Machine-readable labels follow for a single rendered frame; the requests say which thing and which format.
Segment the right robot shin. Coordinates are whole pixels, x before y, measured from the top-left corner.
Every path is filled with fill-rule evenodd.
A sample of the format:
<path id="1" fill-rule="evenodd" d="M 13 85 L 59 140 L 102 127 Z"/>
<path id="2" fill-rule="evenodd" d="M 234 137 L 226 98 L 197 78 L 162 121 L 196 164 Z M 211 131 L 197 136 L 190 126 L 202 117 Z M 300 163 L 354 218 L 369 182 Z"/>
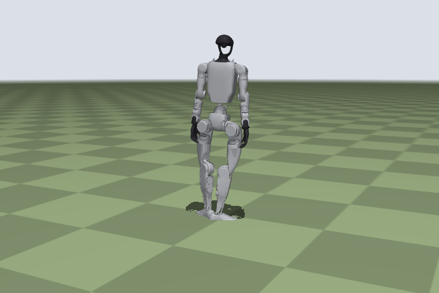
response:
<path id="1" fill-rule="evenodd" d="M 225 167 L 222 167 L 218 171 L 218 179 L 217 179 L 217 208 L 216 208 L 216 215 L 222 215 L 222 210 L 220 212 L 220 209 L 224 208 L 225 199 L 227 199 L 228 192 L 230 189 L 230 183 L 232 176 L 229 178 L 229 170 Z M 233 174 L 232 174 L 233 175 Z"/>

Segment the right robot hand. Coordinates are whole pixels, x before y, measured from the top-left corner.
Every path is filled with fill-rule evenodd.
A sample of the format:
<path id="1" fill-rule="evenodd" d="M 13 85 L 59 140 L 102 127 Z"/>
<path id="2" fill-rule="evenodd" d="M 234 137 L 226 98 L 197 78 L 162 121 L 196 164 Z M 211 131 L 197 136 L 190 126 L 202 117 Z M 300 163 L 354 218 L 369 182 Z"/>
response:
<path id="1" fill-rule="evenodd" d="M 242 143 L 244 142 L 244 144 L 242 144 L 240 147 L 243 148 L 244 146 L 246 146 L 247 142 L 248 142 L 248 136 L 249 136 L 249 129 L 250 126 L 248 126 L 248 120 L 243 120 L 243 126 L 241 127 L 242 129 L 244 129 L 244 137 L 242 139 Z"/>

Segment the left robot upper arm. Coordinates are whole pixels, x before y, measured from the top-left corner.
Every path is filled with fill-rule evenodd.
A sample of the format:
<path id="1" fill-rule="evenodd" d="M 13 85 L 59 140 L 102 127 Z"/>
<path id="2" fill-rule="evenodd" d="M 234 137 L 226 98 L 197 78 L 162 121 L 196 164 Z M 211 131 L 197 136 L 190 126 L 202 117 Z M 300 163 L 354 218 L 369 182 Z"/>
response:
<path id="1" fill-rule="evenodd" d="M 198 66 L 198 79 L 197 79 L 197 91 L 196 91 L 196 97 L 198 98 L 205 98 L 206 97 L 206 91 L 204 90 L 205 84 L 206 84 L 206 74 L 207 74 L 207 65 L 206 63 L 201 63 Z"/>

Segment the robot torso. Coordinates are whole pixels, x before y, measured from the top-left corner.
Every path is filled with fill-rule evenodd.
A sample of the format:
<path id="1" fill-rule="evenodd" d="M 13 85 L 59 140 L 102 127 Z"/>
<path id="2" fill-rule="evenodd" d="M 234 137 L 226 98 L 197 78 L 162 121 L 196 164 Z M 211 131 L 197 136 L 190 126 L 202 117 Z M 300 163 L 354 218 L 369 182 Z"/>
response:
<path id="1" fill-rule="evenodd" d="M 230 61 L 230 60 L 229 60 Z M 235 71 L 236 62 L 216 62 L 215 59 L 207 65 L 207 93 L 211 102 L 217 102 L 214 113 L 209 114 L 209 129 L 225 131 L 225 124 L 230 121 L 226 114 L 227 106 L 231 103 L 236 93 L 238 74 Z"/>

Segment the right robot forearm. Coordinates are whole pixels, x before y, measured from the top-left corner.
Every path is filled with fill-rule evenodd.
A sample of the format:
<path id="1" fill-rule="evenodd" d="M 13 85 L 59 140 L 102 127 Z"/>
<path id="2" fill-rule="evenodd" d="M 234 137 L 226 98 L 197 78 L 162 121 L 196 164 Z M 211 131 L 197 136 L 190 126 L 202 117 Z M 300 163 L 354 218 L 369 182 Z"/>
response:
<path id="1" fill-rule="evenodd" d="M 249 92 L 246 93 L 246 100 L 239 104 L 240 106 L 240 117 L 241 117 L 241 125 L 243 126 L 243 120 L 248 120 L 249 125 L 249 104 L 250 102 L 250 94 Z"/>

